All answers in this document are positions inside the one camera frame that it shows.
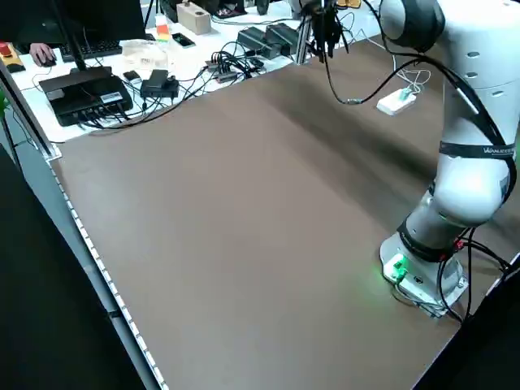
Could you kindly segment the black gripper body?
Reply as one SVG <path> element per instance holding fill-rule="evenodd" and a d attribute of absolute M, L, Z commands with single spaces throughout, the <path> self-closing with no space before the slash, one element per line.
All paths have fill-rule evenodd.
<path fill-rule="evenodd" d="M 302 18 L 321 18 L 325 20 L 336 19 L 337 1 L 336 0 L 309 0 L 302 2 Z"/>

